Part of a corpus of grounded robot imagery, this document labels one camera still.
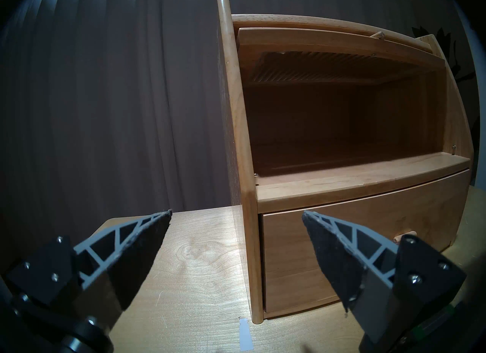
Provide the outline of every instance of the screw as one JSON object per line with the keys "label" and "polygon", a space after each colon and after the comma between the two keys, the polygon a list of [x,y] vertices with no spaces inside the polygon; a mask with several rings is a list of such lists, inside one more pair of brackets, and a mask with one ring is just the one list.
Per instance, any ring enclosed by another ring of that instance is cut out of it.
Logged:
{"label": "screw", "polygon": [[410,279],[410,281],[413,284],[420,284],[420,283],[422,283],[422,278],[419,275],[411,274],[410,276],[408,276],[408,278]]}
{"label": "screw", "polygon": [[95,325],[96,324],[96,318],[95,317],[92,317],[92,316],[88,316],[86,318],[86,321],[91,324],[91,325]]}

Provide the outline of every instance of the wooden drawer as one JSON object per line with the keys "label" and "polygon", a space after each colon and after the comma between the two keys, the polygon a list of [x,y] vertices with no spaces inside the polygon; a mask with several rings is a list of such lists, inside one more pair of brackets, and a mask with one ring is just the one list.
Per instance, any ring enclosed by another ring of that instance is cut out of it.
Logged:
{"label": "wooden drawer", "polygon": [[[367,226],[389,239],[415,230],[443,250],[459,227],[469,178],[465,170],[399,191],[306,209]],[[267,318],[338,299],[317,264],[303,211],[261,215]]]}

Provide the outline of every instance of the wooden dowel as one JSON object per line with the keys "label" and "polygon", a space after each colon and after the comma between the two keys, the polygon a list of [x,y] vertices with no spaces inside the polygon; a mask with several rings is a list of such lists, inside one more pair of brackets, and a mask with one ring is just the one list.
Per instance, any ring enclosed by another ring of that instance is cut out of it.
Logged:
{"label": "wooden dowel", "polygon": [[371,38],[383,39],[385,37],[385,33],[383,33],[382,31],[379,31],[378,33],[370,35],[370,37]]}

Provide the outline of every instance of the slatted panel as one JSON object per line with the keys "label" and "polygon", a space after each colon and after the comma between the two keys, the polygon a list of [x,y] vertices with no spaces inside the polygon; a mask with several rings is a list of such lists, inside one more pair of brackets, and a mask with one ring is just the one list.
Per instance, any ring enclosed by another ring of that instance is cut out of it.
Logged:
{"label": "slatted panel", "polygon": [[373,56],[331,52],[267,52],[249,83],[352,82],[378,84],[421,72],[423,68]]}

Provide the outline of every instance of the cabinet side panel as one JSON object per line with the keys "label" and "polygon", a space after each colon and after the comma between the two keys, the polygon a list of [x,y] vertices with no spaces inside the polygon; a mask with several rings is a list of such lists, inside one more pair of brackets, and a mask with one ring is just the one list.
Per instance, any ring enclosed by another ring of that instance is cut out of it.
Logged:
{"label": "cabinet side panel", "polygon": [[[233,21],[231,19],[231,9],[229,0],[218,0],[219,12],[219,38],[220,38],[220,66],[224,66],[224,71],[220,72],[223,78],[222,103],[226,104],[223,111],[231,112],[231,123],[233,136],[225,139],[228,145],[234,146],[236,155],[236,167],[230,168],[230,177],[237,173],[240,189],[241,214],[243,224],[237,221],[239,213],[237,208],[233,208],[235,214],[235,227],[237,229],[238,243],[240,245],[241,261],[244,275],[247,276],[247,284],[250,293],[250,309],[254,323],[261,323],[264,318],[263,294],[261,287],[261,264],[260,264],[260,235],[258,228],[257,193],[255,187],[255,177],[253,175],[253,162],[251,157],[250,138],[248,134],[248,124],[246,121],[245,101],[243,99],[243,88],[241,85],[240,66],[238,62],[238,51],[236,49],[235,35],[233,31]],[[229,166],[234,159],[228,160]],[[237,195],[233,195],[231,201],[238,200]]]}
{"label": "cabinet side panel", "polygon": [[442,49],[433,34],[418,38],[421,41],[428,43],[432,49],[432,53],[445,60],[446,75],[445,75],[445,121],[444,121],[444,139],[443,152],[453,153],[453,146],[456,146],[455,153],[461,157],[471,159],[469,168],[472,165],[473,146],[471,139],[471,132],[469,130],[468,118],[465,115],[464,105],[462,104],[459,89],[452,75],[447,59],[442,52]]}

